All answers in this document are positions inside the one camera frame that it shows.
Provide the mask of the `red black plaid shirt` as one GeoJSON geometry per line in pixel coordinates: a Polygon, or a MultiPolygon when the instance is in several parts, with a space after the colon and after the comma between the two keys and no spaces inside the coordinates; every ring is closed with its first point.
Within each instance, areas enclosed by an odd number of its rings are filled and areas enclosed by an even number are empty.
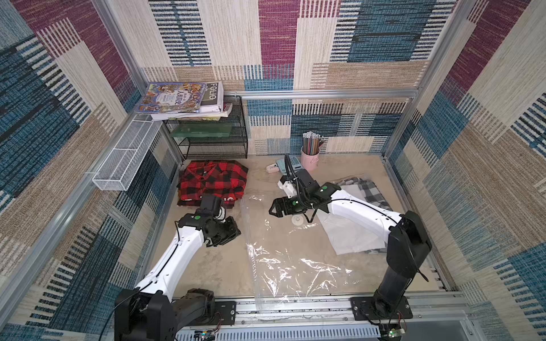
{"type": "Polygon", "coordinates": [[[243,198],[248,171],[238,161],[192,161],[180,173],[177,205],[199,207],[204,195],[213,195],[234,208],[243,198]]]}

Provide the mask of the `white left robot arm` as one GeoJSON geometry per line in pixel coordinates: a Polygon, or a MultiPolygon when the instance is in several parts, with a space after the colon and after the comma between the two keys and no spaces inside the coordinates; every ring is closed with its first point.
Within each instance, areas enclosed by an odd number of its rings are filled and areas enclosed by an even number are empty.
{"type": "Polygon", "coordinates": [[[179,299],[174,291],[193,256],[201,247],[217,247],[240,235],[233,217],[226,215],[223,200],[205,195],[194,213],[175,223],[175,235],[153,269],[133,288],[124,289],[115,301],[115,340],[176,340],[190,325],[210,325],[198,340],[213,340],[225,318],[216,308],[213,291],[194,288],[179,299]]]}

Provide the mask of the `clear plastic vacuum bag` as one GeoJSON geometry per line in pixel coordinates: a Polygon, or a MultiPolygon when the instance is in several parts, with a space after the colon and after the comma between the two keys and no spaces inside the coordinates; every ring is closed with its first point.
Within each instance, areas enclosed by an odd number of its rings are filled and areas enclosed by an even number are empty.
{"type": "Polygon", "coordinates": [[[337,255],[317,217],[308,211],[302,226],[293,215],[270,215],[274,191],[250,191],[241,202],[241,224],[247,242],[255,300],[271,298],[285,303],[328,294],[371,294],[379,287],[388,268],[385,253],[365,252],[337,255]]]}

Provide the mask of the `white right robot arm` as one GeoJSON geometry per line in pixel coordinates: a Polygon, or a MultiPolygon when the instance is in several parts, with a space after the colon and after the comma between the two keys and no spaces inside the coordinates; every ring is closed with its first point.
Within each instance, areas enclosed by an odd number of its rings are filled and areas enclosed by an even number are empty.
{"type": "Polygon", "coordinates": [[[421,217],[411,210],[397,213],[361,200],[333,183],[319,184],[305,169],[290,165],[280,180],[285,195],[274,199],[269,213],[275,217],[308,211],[345,218],[379,237],[387,247],[388,268],[373,296],[356,299],[355,319],[379,322],[397,313],[412,318],[405,293],[432,250],[421,217]]]}

